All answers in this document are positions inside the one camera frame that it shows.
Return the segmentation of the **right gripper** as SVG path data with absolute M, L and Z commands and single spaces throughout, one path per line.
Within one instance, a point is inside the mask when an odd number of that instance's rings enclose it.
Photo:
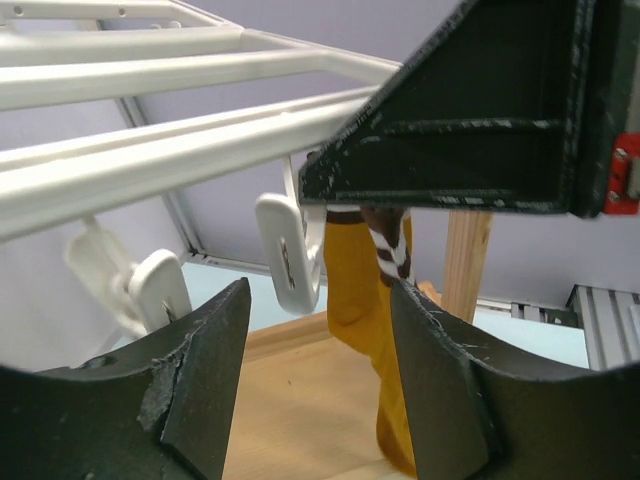
M 599 212 L 634 215 L 638 201 L 629 196 L 631 156 L 639 149 L 639 3 L 602 1 L 603 24 L 598 45 L 605 86 L 603 114 L 594 180 Z

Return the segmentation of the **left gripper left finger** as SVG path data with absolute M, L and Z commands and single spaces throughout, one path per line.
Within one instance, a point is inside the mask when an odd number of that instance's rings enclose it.
M 5 479 L 218 479 L 251 308 L 246 279 L 78 368 L 1 371 Z

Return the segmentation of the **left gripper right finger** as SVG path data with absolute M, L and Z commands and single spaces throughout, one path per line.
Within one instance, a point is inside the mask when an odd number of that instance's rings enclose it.
M 421 479 L 635 479 L 639 367 L 593 371 L 522 350 L 416 287 L 391 291 Z

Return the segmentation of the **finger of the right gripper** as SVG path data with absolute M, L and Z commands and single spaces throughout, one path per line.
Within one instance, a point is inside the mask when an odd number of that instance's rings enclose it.
M 611 1 L 461 1 L 299 171 L 303 204 L 583 215 Z

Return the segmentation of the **mustard yellow sock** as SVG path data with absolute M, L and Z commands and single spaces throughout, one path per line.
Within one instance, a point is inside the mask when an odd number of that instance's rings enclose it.
M 405 222 L 412 249 L 412 224 Z M 414 477 L 415 459 L 400 379 L 391 315 L 391 287 L 381 278 L 376 249 L 363 221 L 327 220 L 324 263 L 328 282 L 330 332 L 367 356 L 380 379 L 376 439 L 387 460 Z

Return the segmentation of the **white plastic clip hanger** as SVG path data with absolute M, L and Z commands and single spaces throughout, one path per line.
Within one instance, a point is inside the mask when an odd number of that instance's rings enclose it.
M 1 107 L 133 97 L 331 72 L 360 87 L 5 151 L 1 237 L 73 220 L 66 263 L 134 338 L 191 310 L 175 254 L 134 260 L 98 213 L 313 147 L 398 63 L 247 29 L 182 1 L 5 1 Z

